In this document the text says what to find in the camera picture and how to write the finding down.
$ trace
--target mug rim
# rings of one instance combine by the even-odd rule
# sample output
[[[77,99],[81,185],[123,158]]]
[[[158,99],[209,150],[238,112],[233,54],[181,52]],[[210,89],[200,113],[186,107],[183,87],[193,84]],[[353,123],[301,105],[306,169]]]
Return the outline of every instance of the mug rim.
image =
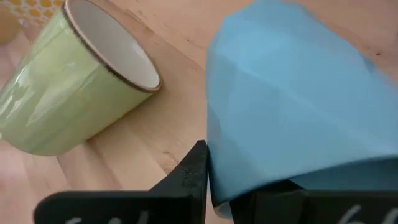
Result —
[[[110,61],[107,60],[106,57],[103,54],[101,54],[101,52],[99,52],[99,50],[94,46],[94,44],[91,41],[89,41],[87,36],[79,28],[79,25],[77,24],[76,20],[74,20],[74,18],[72,16],[72,13],[70,11],[70,4],[73,1],[75,1],[75,0],[65,0],[64,3],[63,3],[63,6],[61,7],[61,13],[62,13],[63,17],[65,18],[65,20],[67,21],[68,26],[71,28],[71,30],[73,31],[73,33],[76,36],[76,38],[83,44],[85,49],[87,51],[89,51],[89,53],[95,58],[95,60],[97,62],[99,62],[100,64],[102,64],[102,66],[105,69],[107,69],[108,72],[113,74],[116,78],[120,79],[122,82],[128,84],[129,86],[131,86],[131,87],[133,87],[135,89],[138,89],[140,91],[144,91],[144,92],[147,92],[147,93],[153,93],[153,92],[159,90],[160,87],[162,86],[162,83],[163,83],[162,77],[160,76],[160,73],[159,73],[157,67],[155,66],[154,62],[148,56],[147,52],[141,47],[141,45],[138,43],[140,48],[144,51],[146,56],[149,58],[150,64],[155,69],[156,74],[157,74],[157,76],[159,78],[159,83],[158,83],[158,85],[156,87],[142,86],[142,85],[140,85],[138,83],[134,83],[134,82],[128,80],[126,77],[124,77],[122,74],[120,74],[115,69],[115,66],[112,63],[110,63]],[[136,40],[136,38],[134,38],[134,36],[131,34],[131,32],[121,22],[119,22],[110,13],[106,12],[102,7],[100,7],[96,3],[92,2],[92,1],[89,1],[89,0],[82,0],[82,1],[87,1],[87,2],[89,2],[91,4],[93,4],[95,7],[98,7],[100,10],[102,10],[104,13],[106,13],[109,17],[111,17],[113,20],[115,20],[134,40]]]

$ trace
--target mug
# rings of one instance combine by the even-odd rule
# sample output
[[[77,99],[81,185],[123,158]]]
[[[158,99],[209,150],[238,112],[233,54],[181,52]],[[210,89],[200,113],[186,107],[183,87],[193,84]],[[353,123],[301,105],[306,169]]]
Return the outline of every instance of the mug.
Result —
[[[161,86],[134,37],[87,0],[66,0],[0,96],[0,133],[56,156],[126,114]]]
[[[296,3],[227,17],[206,62],[213,204],[290,179],[309,190],[398,189],[398,91]]]

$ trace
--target faceted blue object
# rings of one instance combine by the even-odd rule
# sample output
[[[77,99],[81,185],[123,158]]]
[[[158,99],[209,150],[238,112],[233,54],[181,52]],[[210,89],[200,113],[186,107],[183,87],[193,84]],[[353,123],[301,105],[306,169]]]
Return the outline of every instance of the faceted blue object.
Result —
[[[398,91],[298,4],[260,0],[227,17],[206,93],[215,205],[284,179],[398,189]]]

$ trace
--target wooden table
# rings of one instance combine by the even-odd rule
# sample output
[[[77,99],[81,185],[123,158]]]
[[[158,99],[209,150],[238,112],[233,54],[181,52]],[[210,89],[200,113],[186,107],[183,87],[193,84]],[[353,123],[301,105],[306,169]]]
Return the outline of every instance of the wooden table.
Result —
[[[38,157],[0,142],[0,220],[32,223],[32,210],[61,190],[149,189],[197,139],[206,138],[206,46],[224,16],[252,0],[96,0],[123,22],[164,78],[159,94],[70,152]],[[300,0],[398,81],[398,2]],[[0,46],[0,82],[12,75],[37,29]],[[207,223],[218,218],[208,201]]]

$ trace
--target yellow object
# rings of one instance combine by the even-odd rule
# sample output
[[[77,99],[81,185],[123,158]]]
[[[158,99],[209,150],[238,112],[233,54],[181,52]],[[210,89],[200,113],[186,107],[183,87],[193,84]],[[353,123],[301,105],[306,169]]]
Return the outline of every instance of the yellow object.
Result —
[[[12,41],[19,29],[20,24],[17,17],[11,14],[5,6],[0,5],[0,45]]]
[[[63,0],[2,0],[0,4],[7,6],[18,19],[42,25],[62,6]]]

